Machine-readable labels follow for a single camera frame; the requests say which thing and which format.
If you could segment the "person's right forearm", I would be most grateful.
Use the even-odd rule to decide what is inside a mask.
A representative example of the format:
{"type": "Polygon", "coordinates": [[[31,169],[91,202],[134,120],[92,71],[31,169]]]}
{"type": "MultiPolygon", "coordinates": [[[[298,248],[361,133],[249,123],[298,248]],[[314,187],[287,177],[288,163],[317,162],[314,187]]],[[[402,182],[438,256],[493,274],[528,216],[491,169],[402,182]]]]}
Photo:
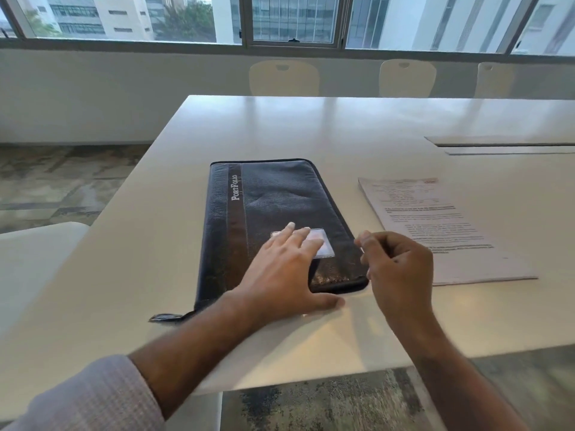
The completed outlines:
{"type": "Polygon", "coordinates": [[[386,320],[447,431],[529,431],[515,409],[457,350],[432,311],[386,320]]]}

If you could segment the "person's right hand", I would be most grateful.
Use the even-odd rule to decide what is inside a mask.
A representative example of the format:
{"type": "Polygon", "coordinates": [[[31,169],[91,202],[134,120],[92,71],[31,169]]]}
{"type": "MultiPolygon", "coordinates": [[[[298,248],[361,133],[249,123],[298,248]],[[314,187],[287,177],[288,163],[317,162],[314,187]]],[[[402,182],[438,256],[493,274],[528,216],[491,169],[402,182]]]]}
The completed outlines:
{"type": "Polygon", "coordinates": [[[369,277],[378,307],[394,332],[425,330],[436,324],[432,309],[434,259],[431,251],[392,231],[363,231],[362,248],[398,248],[398,277],[369,277]]]}

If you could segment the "person's left forearm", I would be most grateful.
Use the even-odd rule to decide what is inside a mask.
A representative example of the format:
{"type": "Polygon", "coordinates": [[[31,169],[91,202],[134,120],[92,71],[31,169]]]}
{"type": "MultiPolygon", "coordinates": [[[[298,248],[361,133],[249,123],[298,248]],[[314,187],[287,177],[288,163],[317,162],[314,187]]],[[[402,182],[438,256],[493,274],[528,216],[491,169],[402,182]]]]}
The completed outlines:
{"type": "Polygon", "coordinates": [[[252,302],[226,294],[129,355],[92,362],[36,396],[4,431],[162,431],[222,359],[257,329],[252,302]]]}

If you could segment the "person's left hand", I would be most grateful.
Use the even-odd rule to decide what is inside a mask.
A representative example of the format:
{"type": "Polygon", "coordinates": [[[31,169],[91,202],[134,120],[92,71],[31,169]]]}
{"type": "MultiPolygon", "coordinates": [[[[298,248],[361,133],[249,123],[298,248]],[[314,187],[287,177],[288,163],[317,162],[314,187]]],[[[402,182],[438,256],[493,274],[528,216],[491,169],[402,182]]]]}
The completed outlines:
{"type": "Polygon", "coordinates": [[[306,239],[312,245],[312,260],[290,257],[285,241],[293,222],[266,241],[249,265],[239,285],[225,293],[218,304],[219,313],[235,333],[247,337],[262,327],[281,319],[308,312],[309,270],[324,240],[319,236],[306,239]]]}

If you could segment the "printed white paper document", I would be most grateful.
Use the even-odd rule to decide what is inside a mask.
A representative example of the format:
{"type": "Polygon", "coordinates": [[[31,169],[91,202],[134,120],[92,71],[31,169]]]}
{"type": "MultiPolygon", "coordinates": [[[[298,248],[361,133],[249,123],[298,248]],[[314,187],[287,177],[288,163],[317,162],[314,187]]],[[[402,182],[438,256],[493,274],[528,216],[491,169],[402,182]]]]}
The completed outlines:
{"type": "Polygon", "coordinates": [[[386,231],[403,234],[434,255],[434,286],[538,279],[520,257],[501,249],[449,201],[436,178],[359,178],[386,231]]]}

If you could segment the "black zip portfolio folder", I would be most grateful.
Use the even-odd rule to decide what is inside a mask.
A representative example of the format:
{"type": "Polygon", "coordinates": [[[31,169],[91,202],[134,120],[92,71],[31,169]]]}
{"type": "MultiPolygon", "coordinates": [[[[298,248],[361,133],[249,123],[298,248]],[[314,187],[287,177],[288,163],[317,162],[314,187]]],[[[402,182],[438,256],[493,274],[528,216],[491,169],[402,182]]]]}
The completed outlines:
{"type": "Polygon", "coordinates": [[[241,282],[271,236],[293,222],[323,239],[327,255],[309,268],[312,292],[349,294],[367,287],[362,251],[315,165],[306,159],[218,161],[210,165],[194,309],[150,323],[180,324],[241,282]]]}

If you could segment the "grey framed window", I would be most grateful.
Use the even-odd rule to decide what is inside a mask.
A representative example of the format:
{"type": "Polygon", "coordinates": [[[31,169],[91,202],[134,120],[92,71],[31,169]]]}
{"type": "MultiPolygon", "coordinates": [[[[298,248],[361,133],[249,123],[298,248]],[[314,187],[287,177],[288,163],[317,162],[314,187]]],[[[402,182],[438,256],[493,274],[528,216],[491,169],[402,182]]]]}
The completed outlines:
{"type": "Polygon", "coordinates": [[[212,41],[160,40],[148,0],[84,0],[65,35],[47,0],[0,0],[0,49],[427,61],[575,62],[575,0],[214,0],[212,41]]]}

